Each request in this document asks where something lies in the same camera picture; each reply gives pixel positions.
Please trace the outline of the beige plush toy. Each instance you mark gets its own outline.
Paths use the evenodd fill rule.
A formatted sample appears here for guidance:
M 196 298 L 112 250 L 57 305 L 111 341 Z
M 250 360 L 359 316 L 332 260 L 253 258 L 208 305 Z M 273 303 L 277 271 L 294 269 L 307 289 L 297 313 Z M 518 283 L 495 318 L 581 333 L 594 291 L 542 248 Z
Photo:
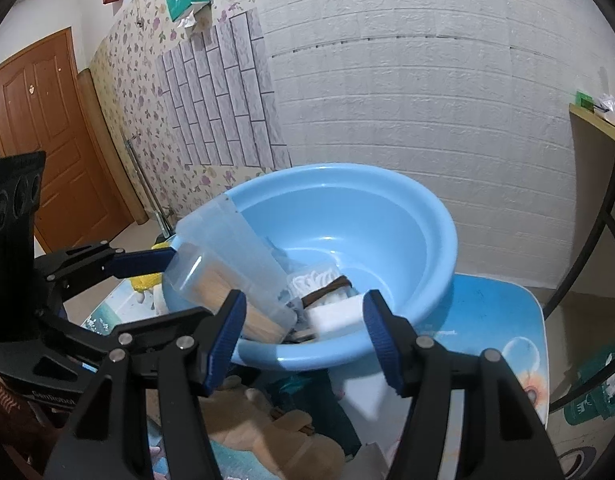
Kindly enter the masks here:
M 251 452 L 280 479 L 338 479 L 345 454 L 335 440 L 312 431 L 312 416 L 280 412 L 263 392 L 230 376 L 211 396 L 199 400 L 208 437 L 226 448 Z

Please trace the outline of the clear box of toothpicks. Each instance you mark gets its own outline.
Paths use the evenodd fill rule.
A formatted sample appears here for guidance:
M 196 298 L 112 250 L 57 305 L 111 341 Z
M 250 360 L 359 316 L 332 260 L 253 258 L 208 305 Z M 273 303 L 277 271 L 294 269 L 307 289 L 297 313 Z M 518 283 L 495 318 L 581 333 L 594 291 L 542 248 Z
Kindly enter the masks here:
M 164 281 L 195 307 L 217 313 L 233 290 L 245 298 L 241 336 L 263 344 L 281 344 L 298 323 L 279 282 L 260 284 L 223 263 L 210 249 L 182 243 L 164 272 Z

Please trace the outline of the dark teal packet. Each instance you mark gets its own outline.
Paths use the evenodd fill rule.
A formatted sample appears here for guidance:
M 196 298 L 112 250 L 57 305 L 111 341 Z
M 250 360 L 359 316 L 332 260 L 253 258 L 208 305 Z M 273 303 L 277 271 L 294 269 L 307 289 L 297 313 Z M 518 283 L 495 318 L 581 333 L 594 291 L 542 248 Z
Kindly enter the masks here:
M 317 434 L 336 441 L 346 458 L 353 458 L 361 449 L 362 442 L 332 389 L 327 370 L 262 372 L 254 387 L 283 412 L 309 414 Z

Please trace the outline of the bag of cotton swabs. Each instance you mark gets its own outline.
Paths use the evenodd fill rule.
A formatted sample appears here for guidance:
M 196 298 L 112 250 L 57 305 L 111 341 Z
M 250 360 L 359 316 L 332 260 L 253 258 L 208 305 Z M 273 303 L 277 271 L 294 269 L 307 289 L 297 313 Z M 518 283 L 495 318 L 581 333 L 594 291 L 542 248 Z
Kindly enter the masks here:
M 303 266 L 286 279 L 291 295 L 301 300 L 302 307 L 320 307 L 355 295 L 350 279 L 332 263 Z

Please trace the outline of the clear plastic lid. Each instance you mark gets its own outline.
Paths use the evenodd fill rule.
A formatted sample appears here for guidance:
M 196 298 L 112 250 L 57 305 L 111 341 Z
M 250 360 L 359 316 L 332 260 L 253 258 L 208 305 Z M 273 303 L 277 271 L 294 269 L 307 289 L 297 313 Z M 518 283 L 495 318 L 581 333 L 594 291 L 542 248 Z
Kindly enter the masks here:
M 182 218 L 174 248 L 165 278 L 180 296 L 216 309 L 230 290 L 239 289 L 270 318 L 288 314 L 286 273 L 227 195 Z

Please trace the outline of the white tissue pack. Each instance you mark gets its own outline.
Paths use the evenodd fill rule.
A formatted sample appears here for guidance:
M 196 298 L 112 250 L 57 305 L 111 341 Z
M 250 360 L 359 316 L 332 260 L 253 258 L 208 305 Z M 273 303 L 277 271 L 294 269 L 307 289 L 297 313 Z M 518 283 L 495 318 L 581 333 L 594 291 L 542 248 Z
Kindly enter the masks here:
M 317 339 L 338 338 L 364 328 L 363 304 L 364 296 L 356 295 L 330 304 L 309 307 L 305 316 Z

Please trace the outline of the green trash bag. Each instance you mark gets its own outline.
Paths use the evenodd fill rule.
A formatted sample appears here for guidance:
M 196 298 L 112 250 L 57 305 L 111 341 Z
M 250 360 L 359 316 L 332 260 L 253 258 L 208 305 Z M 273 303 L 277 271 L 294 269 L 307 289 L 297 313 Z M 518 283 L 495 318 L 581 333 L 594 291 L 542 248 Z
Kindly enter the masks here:
M 615 360 L 615 344 L 608 344 L 579 368 L 579 380 L 573 387 L 577 388 L 582 385 L 613 360 Z M 566 405 L 563 414 L 570 426 L 584 424 L 597 417 L 603 420 L 613 417 L 615 415 L 615 372 L 584 396 Z

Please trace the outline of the yellow side table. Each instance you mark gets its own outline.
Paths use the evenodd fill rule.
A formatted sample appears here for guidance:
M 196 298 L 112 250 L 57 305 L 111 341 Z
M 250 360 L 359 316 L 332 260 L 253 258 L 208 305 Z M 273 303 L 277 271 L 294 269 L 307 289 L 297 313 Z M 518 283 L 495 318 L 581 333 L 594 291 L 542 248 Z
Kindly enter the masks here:
M 615 313 L 615 127 L 571 104 L 569 117 L 577 167 L 573 260 L 544 306 L 544 316 L 592 324 Z

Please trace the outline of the blue plastic basin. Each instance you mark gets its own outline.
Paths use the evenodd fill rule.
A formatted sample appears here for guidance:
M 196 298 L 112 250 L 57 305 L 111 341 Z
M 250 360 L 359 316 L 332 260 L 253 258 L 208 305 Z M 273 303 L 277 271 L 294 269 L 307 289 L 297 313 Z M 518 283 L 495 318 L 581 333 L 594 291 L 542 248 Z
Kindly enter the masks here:
M 301 263 L 334 263 L 358 292 L 380 290 L 391 310 L 423 320 L 454 276 L 458 240 L 441 200 L 379 167 L 307 165 L 227 191 L 257 236 Z

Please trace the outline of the brown wooden door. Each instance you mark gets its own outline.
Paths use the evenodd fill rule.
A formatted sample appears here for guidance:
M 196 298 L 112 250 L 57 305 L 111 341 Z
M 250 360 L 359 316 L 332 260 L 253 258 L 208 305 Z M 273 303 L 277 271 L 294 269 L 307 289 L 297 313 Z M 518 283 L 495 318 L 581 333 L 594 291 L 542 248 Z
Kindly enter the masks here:
M 149 217 L 111 139 L 96 136 L 78 84 L 72 30 L 64 28 L 0 63 L 0 155 L 43 151 L 34 234 L 44 252 L 113 240 Z

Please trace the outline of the green small box on table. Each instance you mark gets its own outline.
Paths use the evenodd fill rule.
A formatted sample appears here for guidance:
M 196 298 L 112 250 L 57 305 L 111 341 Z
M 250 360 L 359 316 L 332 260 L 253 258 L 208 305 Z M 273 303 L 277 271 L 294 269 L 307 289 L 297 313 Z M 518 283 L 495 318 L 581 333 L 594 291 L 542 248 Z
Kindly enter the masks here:
M 594 99 L 588 94 L 578 91 L 575 94 L 575 105 L 584 108 L 585 110 L 589 110 L 592 112 L 595 108 Z

